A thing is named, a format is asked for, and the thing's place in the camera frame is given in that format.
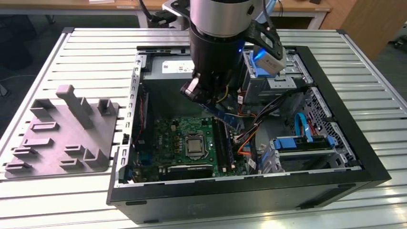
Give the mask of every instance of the floor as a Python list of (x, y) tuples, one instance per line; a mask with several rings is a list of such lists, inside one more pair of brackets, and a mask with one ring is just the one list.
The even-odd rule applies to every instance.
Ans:
[[(0, 98), (0, 137), (7, 129), (8, 123), (20, 106), (20, 103), (29, 90), (53, 44), (60, 36), (64, 27), (108, 27), (108, 28), (136, 28), (139, 27), (135, 16), (55, 16), (56, 23), (48, 25), (44, 16), (29, 16), (37, 31), (37, 36), (27, 42), (27, 47), (33, 55), (31, 66), (19, 71), (9, 71), (0, 66), (0, 80), (15, 75), (29, 75), (15, 77), (1, 82), (1, 85), (12, 92), (7, 99)], [(388, 45), (380, 53), (375, 66), (396, 88), (397, 92), (407, 99), (407, 77), (406, 64), (407, 52), (396, 50)]]

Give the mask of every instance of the slatted metal surface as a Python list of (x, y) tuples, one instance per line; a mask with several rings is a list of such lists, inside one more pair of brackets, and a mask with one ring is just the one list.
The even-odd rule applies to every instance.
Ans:
[[(279, 31), (284, 45), (307, 45), (344, 100), (392, 180), (357, 191), (324, 208), (219, 219), (172, 222), (168, 228), (356, 228), (407, 226), (407, 114), (406, 105), (380, 73), (347, 37), (335, 31)], [(0, 228), (137, 227), (105, 205), (109, 172), (32, 180), (7, 180), (12, 159), (28, 128), (33, 98), (55, 96), (60, 84), (89, 103), (108, 97), (127, 106), (128, 85), (139, 45), (188, 44), (188, 33), (163, 29), (76, 29), (63, 34), (11, 126), (0, 141)], [(117, 121), (116, 130), (123, 127)], [(120, 132), (113, 142), (121, 140)]]

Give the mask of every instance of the sticker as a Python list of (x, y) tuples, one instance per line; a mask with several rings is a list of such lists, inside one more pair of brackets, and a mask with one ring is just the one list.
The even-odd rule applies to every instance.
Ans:
[(253, 169), (256, 169), (256, 163), (255, 163), (255, 161), (253, 161), (252, 159), (248, 160), (248, 165), (249, 165)]
[(237, 96), (237, 103), (243, 104), (243, 96), (241, 95)]
[(135, 9), (135, 6), (116, 6), (117, 9)]
[(193, 61), (164, 61), (163, 73), (192, 73)]

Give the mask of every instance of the cable connector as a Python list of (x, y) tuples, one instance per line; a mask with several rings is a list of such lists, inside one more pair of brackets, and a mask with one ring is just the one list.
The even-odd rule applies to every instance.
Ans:
[(167, 10), (161, 10), (152, 15), (149, 21), (159, 25), (169, 24), (176, 21), (176, 15)]

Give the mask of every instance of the blue light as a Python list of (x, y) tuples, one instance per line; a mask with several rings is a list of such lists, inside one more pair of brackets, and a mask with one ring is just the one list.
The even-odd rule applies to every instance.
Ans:
[(265, 54), (265, 50), (260, 49), (256, 56), (253, 57), (253, 61), (256, 62), (264, 56), (264, 54)]

